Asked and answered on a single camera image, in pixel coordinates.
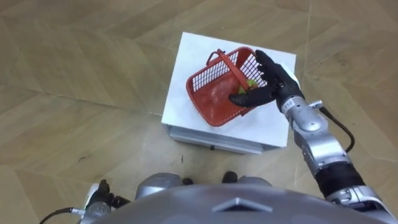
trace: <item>red plastic basket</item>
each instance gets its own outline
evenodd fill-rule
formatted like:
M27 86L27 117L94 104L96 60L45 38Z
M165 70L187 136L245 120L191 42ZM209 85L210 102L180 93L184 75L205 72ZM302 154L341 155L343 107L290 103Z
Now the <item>red plastic basket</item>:
M218 57L212 60L214 54L218 54ZM229 101L228 96L237 94L239 87L247 91L266 85L257 66L250 48L241 47L228 54L218 49L211 53L206 67L188 79L189 97L208 124L222 126L254 109L236 106ZM246 82L248 79L255 80L257 86L249 87Z

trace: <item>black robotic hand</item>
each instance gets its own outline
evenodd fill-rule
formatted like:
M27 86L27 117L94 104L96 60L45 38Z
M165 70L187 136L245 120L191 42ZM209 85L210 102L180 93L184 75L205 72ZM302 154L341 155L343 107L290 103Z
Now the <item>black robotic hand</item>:
M282 104L290 96L304 97L299 85L294 81L283 67L275 63L263 51L256 51L258 70L262 72L261 78L267 82L266 86L247 91L246 94L229 95L229 100L242 107L261 106L276 100L280 110Z

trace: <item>parquet floor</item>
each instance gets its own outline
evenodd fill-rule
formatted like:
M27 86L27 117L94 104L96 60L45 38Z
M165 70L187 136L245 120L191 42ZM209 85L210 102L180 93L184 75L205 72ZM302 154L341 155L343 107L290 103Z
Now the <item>parquet floor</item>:
M286 149L240 156L167 137L160 115L183 31L297 54L305 95L352 130L357 169L398 215L397 4L1 0L0 223L80 206L103 178L131 198L160 171L217 183L235 170L320 196L291 138Z

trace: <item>white cardboard box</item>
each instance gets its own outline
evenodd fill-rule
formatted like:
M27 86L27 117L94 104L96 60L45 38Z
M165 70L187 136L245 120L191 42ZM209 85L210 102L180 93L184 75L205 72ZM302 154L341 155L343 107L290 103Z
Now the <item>white cardboard box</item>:
M275 101L221 127L212 127L202 118L187 93L188 78L205 67L212 52L221 49L228 53L243 46L265 51L297 80L291 72L295 67L294 54L184 32L162 117L162 124L171 138L243 154L260 154L286 146L289 124Z

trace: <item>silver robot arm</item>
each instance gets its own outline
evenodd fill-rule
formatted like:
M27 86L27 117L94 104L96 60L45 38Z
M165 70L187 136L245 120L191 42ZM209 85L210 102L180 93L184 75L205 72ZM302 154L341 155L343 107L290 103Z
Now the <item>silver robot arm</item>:
M316 112L322 102L307 104L291 95L280 104L294 141L325 199L352 208L386 223L397 223L377 193L367 186L338 140L329 132L328 121Z

